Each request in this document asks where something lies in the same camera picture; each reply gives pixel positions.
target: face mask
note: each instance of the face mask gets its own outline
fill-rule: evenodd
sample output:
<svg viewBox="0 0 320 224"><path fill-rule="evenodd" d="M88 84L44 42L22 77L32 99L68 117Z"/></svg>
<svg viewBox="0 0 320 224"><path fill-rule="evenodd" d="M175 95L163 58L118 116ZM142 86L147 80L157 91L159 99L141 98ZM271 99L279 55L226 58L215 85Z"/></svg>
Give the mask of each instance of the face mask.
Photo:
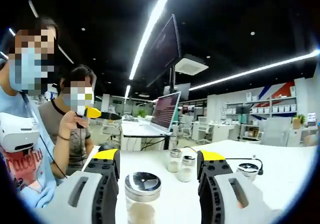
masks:
<svg viewBox="0 0 320 224"><path fill-rule="evenodd" d="M63 94L63 102L73 111L80 111L93 104L92 87L70 87L70 94Z"/></svg>
<svg viewBox="0 0 320 224"><path fill-rule="evenodd" d="M34 48L22 48L20 60L9 60L10 86L28 95L44 94L52 81L54 66L52 60L42 60Z"/></svg>

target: white powder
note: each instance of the white powder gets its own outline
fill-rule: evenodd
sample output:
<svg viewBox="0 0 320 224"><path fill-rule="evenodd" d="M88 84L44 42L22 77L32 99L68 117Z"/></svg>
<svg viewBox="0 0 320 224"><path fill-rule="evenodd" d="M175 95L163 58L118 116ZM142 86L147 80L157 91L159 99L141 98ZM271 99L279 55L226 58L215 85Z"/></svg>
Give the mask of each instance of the white powder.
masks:
<svg viewBox="0 0 320 224"><path fill-rule="evenodd" d="M178 173L178 180L182 182L189 182L191 181L191 169L183 168Z"/></svg>
<svg viewBox="0 0 320 224"><path fill-rule="evenodd" d="M128 211L129 224L155 224L155 210L146 203L135 202Z"/></svg>
<svg viewBox="0 0 320 224"><path fill-rule="evenodd" d="M175 173L179 171L179 163L177 161L171 161L168 165L168 171Z"/></svg>

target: metal jar lid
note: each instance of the metal jar lid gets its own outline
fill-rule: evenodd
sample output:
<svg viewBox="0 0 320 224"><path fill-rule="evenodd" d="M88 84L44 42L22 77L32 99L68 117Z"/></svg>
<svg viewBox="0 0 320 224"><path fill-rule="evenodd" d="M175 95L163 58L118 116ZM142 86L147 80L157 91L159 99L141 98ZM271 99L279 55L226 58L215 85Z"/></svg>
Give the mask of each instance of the metal jar lid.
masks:
<svg viewBox="0 0 320 224"><path fill-rule="evenodd" d="M184 158L182 159L183 165L187 165L187 166L194 166L196 163L195 161L196 161L195 158L189 155L185 155Z"/></svg>
<svg viewBox="0 0 320 224"><path fill-rule="evenodd" d="M173 158L180 158L182 156L182 152L179 149L172 149L170 151L170 156Z"/></svg>
<svg viewBox="0 0 320 224"><path fill-rule="evenodd" d="M256 173L259 171L259 168L251 163L242 163L239 165L238 170L246 173Z"/></svg>
<svg viewBox="0 0 320 224"><path fill-rule="evenodd" d="M161 180L147 172L135 172L126 176L125 195L138 202L150 202L160 196Z"/></svg>

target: light blue t-shirt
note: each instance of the light blue t-shirt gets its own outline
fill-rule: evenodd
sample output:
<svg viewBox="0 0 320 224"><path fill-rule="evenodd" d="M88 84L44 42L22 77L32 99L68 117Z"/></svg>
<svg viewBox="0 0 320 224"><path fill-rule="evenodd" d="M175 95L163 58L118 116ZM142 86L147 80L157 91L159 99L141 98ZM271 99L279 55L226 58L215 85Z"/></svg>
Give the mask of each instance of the light blue t-shirt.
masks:
<svg viewBox="0 0 320 224"><path fill-rule="evenodd" d="M53 156L54 145L41 121L38 108L32 101L29 101L28 106L33 109L37 116L40 135ZM16 96L9 96L2 90L1 86L0 112L28 117L22 95L18 93ZM52 200L57 184L50 167L53 160L41 138L31 149L7 153L0 146L0 152L21 198L29 207L46 206Z"/></svg>

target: laptop screen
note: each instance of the laptop screen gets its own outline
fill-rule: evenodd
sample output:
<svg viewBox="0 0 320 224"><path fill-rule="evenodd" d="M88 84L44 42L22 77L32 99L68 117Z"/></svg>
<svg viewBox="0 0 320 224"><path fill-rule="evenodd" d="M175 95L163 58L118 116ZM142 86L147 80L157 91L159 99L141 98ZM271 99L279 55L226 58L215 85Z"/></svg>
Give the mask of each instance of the laptop screen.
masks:
<svg viewBox="0 0 320 224"><path fill-rule="evenodd" d="M180 94L181 92L177 92L159 97L151 123L169 129L179 102Z"/></svg>

